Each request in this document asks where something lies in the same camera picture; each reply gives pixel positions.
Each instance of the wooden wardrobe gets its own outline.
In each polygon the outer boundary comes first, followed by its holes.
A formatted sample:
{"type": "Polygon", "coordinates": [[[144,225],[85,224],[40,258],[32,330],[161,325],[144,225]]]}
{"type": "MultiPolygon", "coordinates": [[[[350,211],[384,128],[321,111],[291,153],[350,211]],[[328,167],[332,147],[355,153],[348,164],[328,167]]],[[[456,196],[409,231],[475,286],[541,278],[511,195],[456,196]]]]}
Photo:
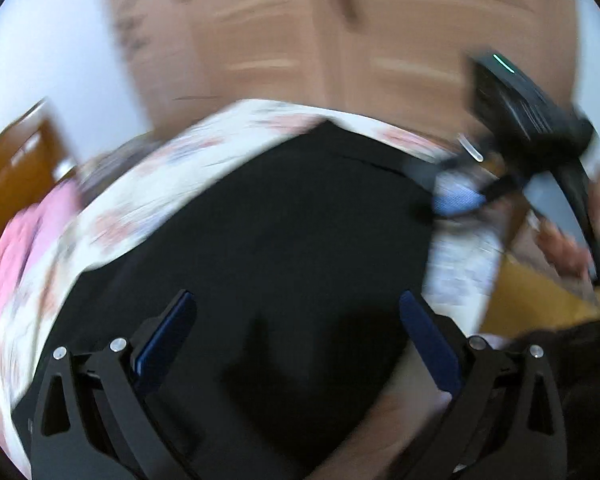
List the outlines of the wooden wardrobe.
{"type": "Polygon", "coordinates": [[[450,139],[471,129],[466,53],[492,46],[570,101],[574,0],[110,0],[158,128],[240,98],[364,114],[450,139]]]}

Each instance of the blue textured pad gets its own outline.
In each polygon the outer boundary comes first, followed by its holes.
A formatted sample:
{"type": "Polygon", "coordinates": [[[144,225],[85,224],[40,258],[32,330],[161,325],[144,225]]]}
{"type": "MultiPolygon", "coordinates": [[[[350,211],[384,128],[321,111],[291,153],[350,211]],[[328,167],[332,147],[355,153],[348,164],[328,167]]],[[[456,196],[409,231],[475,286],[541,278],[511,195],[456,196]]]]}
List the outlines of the blue textured pad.
{"type": "Polygon", "coordinates": [[[195,320],[193,294],[184,291],[136,358],[134,388],[140,397],[160,387],[195,320]]]}
{"type": "Polygon", "coordinates": [[[481,208],[485,202],[484,195],[465,187],[455,193],[436,196],[433,199],[433,211],[439,216],[458,216],[481,208]]]}
{"type": "Polygon", "coordinates": [[[436,386],[455,397],[462,389],[460,363],[438,327],[406,290],[400,296],[400,320],[436,386]]]}

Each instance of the yellow fabric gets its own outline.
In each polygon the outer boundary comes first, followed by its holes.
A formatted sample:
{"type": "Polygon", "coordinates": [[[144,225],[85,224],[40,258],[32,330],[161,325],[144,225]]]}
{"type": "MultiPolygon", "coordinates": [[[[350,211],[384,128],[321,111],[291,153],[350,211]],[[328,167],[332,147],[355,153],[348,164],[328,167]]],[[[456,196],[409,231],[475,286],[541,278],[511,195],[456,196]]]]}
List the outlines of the yellow fabric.
{"type": "MultiPolygon", "coordinates": [[[[600,299],[600,289],[596,294],[600,299]]],[[[513,338],[531,330],[568,328],[599,318],[600,307],[506,256],[480,331],[513,338]]]]}

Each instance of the pink fabric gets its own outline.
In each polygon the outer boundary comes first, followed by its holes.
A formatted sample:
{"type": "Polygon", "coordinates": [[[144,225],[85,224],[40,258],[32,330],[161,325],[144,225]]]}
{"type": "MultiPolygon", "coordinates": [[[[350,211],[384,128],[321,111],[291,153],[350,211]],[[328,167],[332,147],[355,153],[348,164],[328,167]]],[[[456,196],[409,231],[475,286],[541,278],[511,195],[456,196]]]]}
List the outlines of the pink fabric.
{"type": "Polygon", "coordinates": [[[55,187],[40,204],[14,216],[0,237],[0,314],[20,279],[62,234],[80,211],[78,189],[68,181],[55,187]]]}

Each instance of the human hand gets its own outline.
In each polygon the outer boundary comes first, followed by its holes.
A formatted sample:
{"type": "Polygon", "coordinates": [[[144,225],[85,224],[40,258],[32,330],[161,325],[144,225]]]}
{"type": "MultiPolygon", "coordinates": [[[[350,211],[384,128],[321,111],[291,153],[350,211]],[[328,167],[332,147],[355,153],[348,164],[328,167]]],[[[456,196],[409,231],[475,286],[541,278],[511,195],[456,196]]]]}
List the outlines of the human hand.
{"type": "MultiPolygon", "coordinates": [[[[589,217],[596,236],[600,238],[600,167],[589,185],[589,217]]],[[[542,221],[536,244],[561,276],[589,277],[589,249],[579,247],[572,236],[563,234],[551,222],[542,221]]]]}

